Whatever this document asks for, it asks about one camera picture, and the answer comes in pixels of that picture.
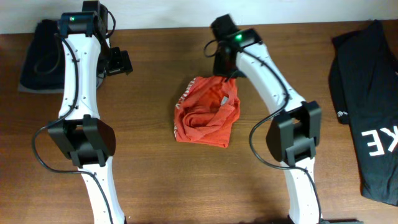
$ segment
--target wire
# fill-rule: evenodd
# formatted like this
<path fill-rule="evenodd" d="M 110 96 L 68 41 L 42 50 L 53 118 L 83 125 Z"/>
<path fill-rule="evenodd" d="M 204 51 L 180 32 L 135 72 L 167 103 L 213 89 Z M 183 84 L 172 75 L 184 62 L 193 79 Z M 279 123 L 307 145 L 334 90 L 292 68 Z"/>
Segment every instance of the wire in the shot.
<path fill-rule="evenodd" d="M 40 60 L 38 60 L 38 61 L 36 62 L 36 64 L 35 64 L 34 67 L 33 67 L 33 71 L 34 71 L 36 74 L 38 74 L 38 75 L 48 75 L 49 73 L 54 72 L 54 70 L 57 69 L 57 67 L 60 65 L 60 62 L 61 62 L 61 47 L 60 47 L 60 41 L 56 38 L 56 35 L 55 35 L 55 34 L 54 34 L 54 38 L 55 38 L 55 43 L 56 43 L 56 45 L 57 45 L 57 62 L 55 62 L 55 65 L 54 65 L 51 69 L 49 69 L 49 70 L 47 70 L 47 71 L 45 71 L 45 72 L 40 72 L 40 71 L 39 71 L 39 65 L 44 61 L 44 59 L 49 58 L 49 57 L 50 57 L 51 55 L 53 55 L 54 53 L 52 52 L 52 53 L 49 53 L 49 54 L 47 54 L 46 56 L 42 57 Z"/>
<path fill-rule="evenodd" d="M 206 48 L 207 48 L 211 43 L 213 43 L 213 42 L 215 42 L 215 41 L 216 41 L 216 40 L 211 40 L 211 41 L 209 41 L 209 42 L 205 45 L 205 48 L 203 49 L 203 51 L 204 51 L 206 57 L 213 57 L 213 56 L 215 56 L 215 55 L 217 54 L 218 47 L 217 47 L 217 50 L 216 50 L 216 52 L 215 52 L 214 54 L 212 54 L 212 55 L 207 55 L 207 54 L 206 54 Z M 284 84 L 283 81 L 280 79 L 280 77 L 278 76 L 278 74 L 276 74 L 276 72 L 275 72 L 265 61 L 261 60 L 259 57 L 256 57 L 255 55 L 253 55 L 252 53 L 250 53 L 250 52 L 248 52 L 248 51 L 245 51 L 245 50 L 242 49 L 241 47 L 237 47 L 237 46 L 232 45 L 232 44 L 230 44 L 230 43 L 228 43 L 228 42 L 226 42 L 226 41 L 223 41 L 223 40 L 222 40 L 222 41 L 218 42 L 218 45 L 220 45 L 220 43 L 221 43 L 221 44 L 228 44 L 230 47 L 234 47 L 234 48 L 236 48 L 238 51 L 240 51 L 240 52 L 242 52 L 242 53 L 244 53 L 244 54 L 247 54 L 248 56 L 250 56 L 250 57 L 256 59 L 258 62 L 261 63 L 262 66 L 267 67 L 267 69 L 275 76 L 275 78 L 278 80 L 279 84 L 280 84 L 281 87 L 283 88 L 284 95 L 285 95 L 284 104 L 283 104 L 278 110 L 276 110 L 275 112 L 273 112 L 272 114 L 270 114 L 270 115 L 267 116 L 266 118 L 262 119 L 262 120 L 261 120 L 260 122 L 258 122 L 256 125 L 254 125 L 254 127 L 252 128 L 252 130 L 250 131 L 250 134 L 249 134 L 249 145 L 250 145 L 250 148 L 251 148 L 253 154 L 254 154 L 254 155 L 257 157 L 257 159 L 259 159 L 260 162 L 262 162 L 263 164 L 265 164 L 265 165 L 267 165 L 267 166 L 269 166 L 269 167 L 271 167 L 271 168 L 279 169 L 279 170 L 301 170 L 302 172 L 304 172 L 304 173 L 307 175 L 307 177 L 308 177 L 308 179 L 309 179 L 309 181 L 310 181 L 310 183 L 311 183 L 312 189 L 313 189 L 313 191 L 314 191 L 315 198 L 316 198 L 316 200 L 317 200 L 317 204 L 318 204 L 318 213 L 319 213 L 318 224 L 321 224 L 321 222 L 322 222 L 322 208 L 321 208 L 321 204 L 320 204 L 320 200 L 319 200 L 319 196 L 318 196 L 318 192 L 317 192 L 317 187 L 315 186 L 315 182 L 314 182 L 313 179 L 311 178 L 311 175 L 310 175 L 310 173 L 308 172 L 308 170 L 306 170 L 306 169 L 304 169 L 304 168 L 301 168 L 301 167 L 282 167 L 282 166 L 277 166 L 277 165 L 271 164 L 271 163 L 267 162 L 265 159 L 263 159 L 263 158 L 257 153 L 257 151 L 255 150 L 255 148 L 254 148 L 254 146 L 253 146 L 253 141 L 252 141 L 252 139 L 253 139 L 254 133 L 256 132 L 256 129 L 257 129 L 258 127 L 260 127 L 262 124 L 264 124 L 266 121 L 268 121 L 268 120 L 270 120 L 270 119 L 276 117 L 277 115 L 279 115 L 279 113 L 280 113 L 281 111 L 283 111 L 283 110 L 286 108 L 287 104 L 289 103 L 290 95 L 289 95 L 289 92 L 287 91 L 287 88 L 286 88 L 285 84 Z"/>
<path fill-rule="evenodd" d="M 98 188 L 99 188 L 99 191 L 101 192 L 101 195 L 102 195 L 103 198 L 104 198 L 104 201 L 105 201 L 105 204 L 106 204 L 106 208 L 108 209 L 109 220 L 110 220 L 111 224 L 113 224 L 113 219 L 112 219 L 112 214 L 111 214 L 111 207 L 109 206 L 108 199 L 106 198 L 106 195 L 105 195 L 105 193 L 104 193 L 104 190 L 103 190 L 102 187 L 101 187 L 100 182 L 99 182 L 98 179 L 95 177 L 95 174 L 92 174 L 91 172 L 87 172 L 87 171 L 81 171 L 81 170 L 76 171 L 76 170 L 57 170 L 57 169 L 53 169 L 53 168 L 49 167 L 49 166 L 40 158 L 39 153 L 37 152 L 37 148 L 36 148 L 36 138 L 37 138 L 37 136 L 38 136 L 42 131 L 44 131 L 45 129 L 48 129 L 48 128 L 52 127 L 53 125 L 55 125 L 55 124 L 57 124 L 57 123 L 59 123 L 59 122 L 65 120 L 65 118 L 66 118 L 67 116 L 69 116 L 69 115 L 72 113 L 72 111 L 75 109 L 76 104 L 77 104 L 77 99 L 78 99 L 78 90 L 79 90 L 79 74 L 78 74 L 78 72 L 79 72 L 79 71 L 78 71 L 76 56 L 75 56 L 75 54 L 73 53 L 73 50 L 72 50 L 72 48 L 70 47 L 70 45 L 68 44 L 68 42 L 67 42 L 63 37 L 60 37 L 58 34 L 56 34 L 55 36 L 58 37 L 58 38 L 67 46 L 67 48 L 68 48 L 70 54 L 72 55 L 72 59 L 73 59 L 72 61 L 73 61 L 74 65 L 75 65 L 75 81 L 76 81 L 76 83 L 75 83 L 75 97 L 74 97 L 74 99 L 73 99 L 72 105 L 70 106 L 70 109 L 68 110 L 68 112 L 67 112 L 66 114 L 64 114 L 63 116 L 59 117 L 59 119 L 57 119 L 57 120 L 55 120 L 55 121 L 52 121 L 50 124 L 41 127 L 39 130 L 36 131 L 36 133 L 33 135 L 33 138 L 32 138 L 32 150 L 33 150 L 33 153 L 34 153 L 36 159 L 38 160 L 38 162 L 39 162 L 44 168 L 46 168 L 47 170 L 49 170 L 49 171 L 51 171 L 51 172 L 54 172 L 54 173 L 57 173 L 57 174 L 86 174 L 86 175 L 89 175 L 91 178 L 93 178 L 93 180 L 95 181 L 95 183 L 97 184 L 97 186 L 98 186 Z"/>
<path fill-rule="evenodd" d="M 109 13 L 109 15 L 111 15 L 111 17 L 112 17 L 112 21 L 113 21 L 113 29 L 112 29 L 112 31 L 111 31 L 109 34 L 106 34 L 106 35 L 105 35 L 105 39 L 108 39 L 108 38 L 110 38 L 110 37 L 112 36 L 112 34 L 113 34 L 113 32 L 114 32 L 115 28 L 116 28 L 116 19 L 114 18 L 114 16 L 113 16 L 113 14 L 112 14 L 112 12 L 111 12 L 111 11 L 108 11 L 108 13 Z"/>

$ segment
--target black t-shirt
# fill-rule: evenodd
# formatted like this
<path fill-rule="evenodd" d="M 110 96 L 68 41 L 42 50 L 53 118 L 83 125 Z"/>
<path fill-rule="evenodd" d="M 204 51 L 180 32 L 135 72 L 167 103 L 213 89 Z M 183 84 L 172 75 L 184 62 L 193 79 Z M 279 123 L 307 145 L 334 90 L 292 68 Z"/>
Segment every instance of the black t-shirt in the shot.
<path fill-rule="evenodd" d="M 339 122 L 351 128 L 362 195 L 398 206 L 398 62 L 379 21 L 333 44 L 330 91 Z"/>

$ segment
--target orange t-shirt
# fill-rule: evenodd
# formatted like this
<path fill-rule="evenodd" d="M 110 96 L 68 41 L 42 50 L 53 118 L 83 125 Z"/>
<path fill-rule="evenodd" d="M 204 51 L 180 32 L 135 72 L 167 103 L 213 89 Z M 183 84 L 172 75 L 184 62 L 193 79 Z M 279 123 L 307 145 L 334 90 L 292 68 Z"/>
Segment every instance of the orange t-shirt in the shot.
<path fill-rule="evenodd" d="M 228 147 L 232 124 L 240 115 L 236 80 L 194 78 L 175 105 L 174 135 L 179 142 Z"/>

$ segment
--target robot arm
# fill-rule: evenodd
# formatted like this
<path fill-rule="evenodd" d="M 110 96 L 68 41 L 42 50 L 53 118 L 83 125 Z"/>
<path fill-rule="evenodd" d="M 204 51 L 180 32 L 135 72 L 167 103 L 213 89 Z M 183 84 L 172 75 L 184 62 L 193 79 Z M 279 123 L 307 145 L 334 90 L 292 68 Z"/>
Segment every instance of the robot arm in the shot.
<path fill-rule="evenodd" d="M 71 110 L 75 95 L 78 96 L 72 112 L 62 122 L 50 127 L 49 134 L 78 170 L 94 174 L 98 180 L 106 198 L 95 180 L 82 174 L 95 223 L 123 224 L 126 219 L 118 202 L 112 173 L 116 140 L 113 129 L 100 120 L 96 87 L 99 74 L 104 77 L 105 74 L 129 73 L 132 68 L 127 52 L 109 48 L 107 15 L 107 8 L 99 1 L 85 1 L 82 12 L 64 13 L 59 20 L 60 37 L 68 44 L 63 43 L 65 86 L 59 117 Z M 77 60 L 77 82 L 72 54 Z"/>
<path fill-rule="evenodd" d="M 306 169 L 313 179 L 315 146 L 319 143 L 320 131 L 319 106 L 315 102 L 305 102 L 287 83 L 255 30 L 238 30 L 229 15 L 217 18 L 211 28 L 219 43 L 213 69 L 215 75 L 249 78 L 271 114 L 285 104 L 286 94 L 289 94 L 284 110 L 272 121 L 267 145 L 281 166 Z M 294 124 L 293 118 L 300 122 Z M 294 224 L 318 223 L 317 199 L 308 176 L 297 169 L 284 172 L 291 221 Z"/>

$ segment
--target brown wooden surface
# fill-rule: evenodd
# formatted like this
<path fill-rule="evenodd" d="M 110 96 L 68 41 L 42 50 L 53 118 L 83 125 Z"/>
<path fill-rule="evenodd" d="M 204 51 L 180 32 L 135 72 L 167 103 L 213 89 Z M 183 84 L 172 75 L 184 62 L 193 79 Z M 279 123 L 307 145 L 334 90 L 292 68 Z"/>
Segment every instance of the brown wooden surface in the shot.
<path fill-rule="evenodd" d="M 323 109 L 315 180 L 324 217 L 398 223 L 396 207 L 361 196 L 349 127 L 337 122 L 328 88 L 330 39 L 369 23 L 255 28 L 290 84 Z M 397 54 L 398 21 L 384 22 L 384 28 Z M 117 30 L 111 39 L 129 51 L 134 67 L 128 77 L 107 78 L 97 92 L 101 119 L 116 133 L 114 181 L 128 223 L 238 223 L 288 214 L 283 173 L 262 165 L 248 146 L 250 129 L 268 114 L 249 80 L 238 81 L 242 113 L 229 148 L 174 139 L 174 104 L 193 77 L 211 75 L 213 59 L 202 53 L 210 39 L 209 28 Z M 93 223 L 81 177 L 48 172 L 31 152 L 34 131 L 57 117 L 62 99 L 17 92 L 31 40 L 32 34 L 0 35 L 0 223 Z M 268 126 L 254 142 L 272 161 Z M 73 169 L 46 134 L 38 147 L 50 166 Z"/>

